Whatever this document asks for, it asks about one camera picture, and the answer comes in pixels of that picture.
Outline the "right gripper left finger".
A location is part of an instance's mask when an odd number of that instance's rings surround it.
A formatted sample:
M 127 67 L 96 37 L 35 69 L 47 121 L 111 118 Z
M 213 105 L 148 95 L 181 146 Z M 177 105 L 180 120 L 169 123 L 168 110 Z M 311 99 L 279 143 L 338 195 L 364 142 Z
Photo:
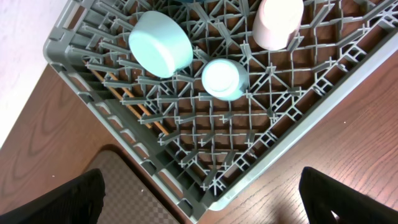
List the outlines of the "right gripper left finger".
M 104 206 L 105 182 L 92 169 L 39 198 L 1 215 L 1 223 L 96 224 Z

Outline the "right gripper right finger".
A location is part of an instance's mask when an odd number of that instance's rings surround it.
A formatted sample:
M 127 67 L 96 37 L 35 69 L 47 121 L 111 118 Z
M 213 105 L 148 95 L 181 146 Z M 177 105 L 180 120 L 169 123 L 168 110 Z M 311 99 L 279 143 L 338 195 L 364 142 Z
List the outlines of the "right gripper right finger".
M 397 223 L 397 211 L 304 167 L 299 192 L 310 223 Z

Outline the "light blue cup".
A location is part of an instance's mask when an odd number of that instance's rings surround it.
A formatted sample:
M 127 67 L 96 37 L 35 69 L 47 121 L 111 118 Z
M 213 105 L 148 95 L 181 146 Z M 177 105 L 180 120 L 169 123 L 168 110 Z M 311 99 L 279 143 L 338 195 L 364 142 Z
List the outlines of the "light blue cup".
M 246 92 L 249 86 L 249 74 L 240 63 L 219 58 L 205 65 L 201 81 L 210 95 L 219 100 L 234 101 Z

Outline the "light blue bowl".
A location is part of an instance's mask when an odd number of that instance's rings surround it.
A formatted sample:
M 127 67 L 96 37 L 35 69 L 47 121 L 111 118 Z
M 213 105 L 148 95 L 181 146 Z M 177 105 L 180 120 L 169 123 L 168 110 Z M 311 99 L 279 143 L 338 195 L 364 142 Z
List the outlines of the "light blue bowl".
M 158 11 L 142 14 L 128 38 L 138 63 L 151 74 L 170 78 L 193 61 L 193 49 L 184 30 Z

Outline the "white pink cup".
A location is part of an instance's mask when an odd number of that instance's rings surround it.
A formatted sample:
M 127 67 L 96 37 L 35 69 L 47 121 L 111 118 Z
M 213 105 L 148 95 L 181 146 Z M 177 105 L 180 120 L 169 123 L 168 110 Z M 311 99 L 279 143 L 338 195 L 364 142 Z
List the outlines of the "white pink cup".
M 299 30 L 303 10 L 302 0 L 262 0 L 252 27 L 256 44 L 266 50 L 286 48 Z

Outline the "grey dishwasher rack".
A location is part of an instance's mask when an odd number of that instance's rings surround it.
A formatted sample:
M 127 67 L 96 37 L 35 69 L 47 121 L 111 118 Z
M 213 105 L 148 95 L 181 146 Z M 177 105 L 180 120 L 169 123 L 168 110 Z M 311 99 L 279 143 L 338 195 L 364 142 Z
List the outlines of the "grey dishwasher rack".
M 69 0 L 44 44 L 49 65 L 192 222 L 224 209 L 397 50 L 397 0 L 304 1 L 299 31 L 273 51 L 252 36 L 259 5 Z M 190 39 L 193 61 L 171 78 L 155 77 L 129 50 L 147 11 Z M 237 100 L 202 85 L 205 65 L 219 58 L 248 71 Z

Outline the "brown serving tray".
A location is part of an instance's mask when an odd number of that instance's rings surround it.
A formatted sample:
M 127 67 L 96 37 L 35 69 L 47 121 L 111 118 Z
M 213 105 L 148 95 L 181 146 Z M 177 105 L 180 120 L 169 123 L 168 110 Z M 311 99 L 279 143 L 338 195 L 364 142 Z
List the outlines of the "brown serving tray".
M 104 207 L 98 223 L 174 224 L 177 220 L 148 190 L 122 158 L 101 151 L 88 169 L 98 168 L 105 182 Z

